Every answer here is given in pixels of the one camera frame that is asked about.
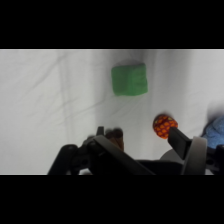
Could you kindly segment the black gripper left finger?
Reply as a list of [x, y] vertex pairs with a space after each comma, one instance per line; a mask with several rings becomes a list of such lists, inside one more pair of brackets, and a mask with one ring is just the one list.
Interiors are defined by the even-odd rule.
[[121, 151], [104, 135], [100, 126], [93, 138], [80, 147], [64, 145], [57, 154], [49, 175], [78, 175], [88, 169], [92, 175], [153, 175], [153, 172]]

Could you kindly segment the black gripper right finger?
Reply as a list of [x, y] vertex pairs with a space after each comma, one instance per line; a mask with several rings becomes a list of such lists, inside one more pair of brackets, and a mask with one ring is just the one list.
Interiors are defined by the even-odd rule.
[[189, 139], [178, 128], [169, 130], [171, 149], [163, 154], [162, 161], [176, 162], [182, 166], [181, 175], [204, 175], [206, 170], [207, 140], [202, 137]]

